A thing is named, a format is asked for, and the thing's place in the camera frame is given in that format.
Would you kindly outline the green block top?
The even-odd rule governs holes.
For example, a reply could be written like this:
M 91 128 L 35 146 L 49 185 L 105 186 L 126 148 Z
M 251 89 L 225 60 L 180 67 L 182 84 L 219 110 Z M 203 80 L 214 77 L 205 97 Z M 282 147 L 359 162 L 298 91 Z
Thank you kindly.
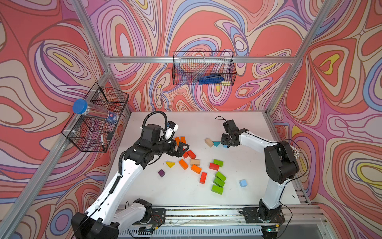
M 219 167 L 223 167 L 224 165 L 224 162 L 218 159 L 214 159 L 213 163 L 219 165 Z

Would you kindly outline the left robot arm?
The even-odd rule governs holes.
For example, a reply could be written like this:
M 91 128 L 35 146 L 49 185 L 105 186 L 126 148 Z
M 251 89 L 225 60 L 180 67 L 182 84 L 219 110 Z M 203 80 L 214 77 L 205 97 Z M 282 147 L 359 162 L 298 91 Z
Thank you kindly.
M 71 219 L 74 239 L 116 239 L 119 232 L 137 222 L 152 219 L 152 205 L 137 199 L 129 207 L 118 211 L 124 195 L 143 170 L 155 163 L 155 156 L 167 154 L 181 158 L 190 146 L 173 139 L 178 125 L 169 121 L 163 111 L 149 113 L 141 127 L 140 138 L 118 159 L 118 169 L 110 183 L 85 212 L 77 212 Z

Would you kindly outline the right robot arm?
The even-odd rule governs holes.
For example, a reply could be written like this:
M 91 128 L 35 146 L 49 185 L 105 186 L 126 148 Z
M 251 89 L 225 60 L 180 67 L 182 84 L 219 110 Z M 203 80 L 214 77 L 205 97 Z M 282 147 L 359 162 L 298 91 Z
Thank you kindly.
M 282 212 L 281 199 L 285 188 L 299 172 L 297 154 L 286 141 L 269 141 L 246 129 L 223 133 L 221 143 L 226 146 L 244 145 L 264 153 L 269 181 L 266 192 L 259 201 L 257 217 L 264 223 L 271 221 L 276 214 Z

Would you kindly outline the red block small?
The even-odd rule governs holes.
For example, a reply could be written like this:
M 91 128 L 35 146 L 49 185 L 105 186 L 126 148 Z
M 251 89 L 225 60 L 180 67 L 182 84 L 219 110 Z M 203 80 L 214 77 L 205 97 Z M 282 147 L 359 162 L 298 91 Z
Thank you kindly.
M 211 170 L 219 171 L 219 168 L 220 168 L 220 166 L 218 164 L 215 164 L 215 163 L 209 164 L 209 169 L 211 169 Z

